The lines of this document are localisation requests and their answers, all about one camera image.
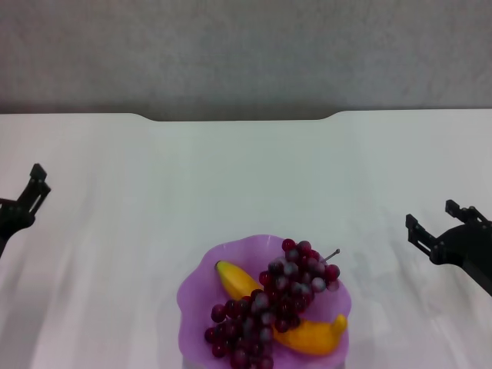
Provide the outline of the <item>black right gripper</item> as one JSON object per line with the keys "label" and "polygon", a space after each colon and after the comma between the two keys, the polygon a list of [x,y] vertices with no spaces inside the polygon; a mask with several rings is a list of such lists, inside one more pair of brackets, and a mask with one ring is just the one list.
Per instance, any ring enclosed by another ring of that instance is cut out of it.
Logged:
{"label": "black right gripper", "polygon": [[407,214],[407,240],[433,264],[461,268],[491,295],[491,221],[474,206],[461,208],[451,199],[445,203],[445,212],[464,224],[434,237],[412,214]]}

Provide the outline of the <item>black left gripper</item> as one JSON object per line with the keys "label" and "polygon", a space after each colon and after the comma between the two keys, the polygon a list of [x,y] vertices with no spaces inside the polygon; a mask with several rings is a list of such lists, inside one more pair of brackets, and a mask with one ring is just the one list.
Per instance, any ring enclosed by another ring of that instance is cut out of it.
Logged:
{"label": "black left gripper", "polygon": [[0,215],[0,255],[3,254],[8,240],[17,232],[31,227],[35,214],[51,192],[45,182],[47,173],[36,163],[30,172],[30,179],[17,201],[2,199]]}

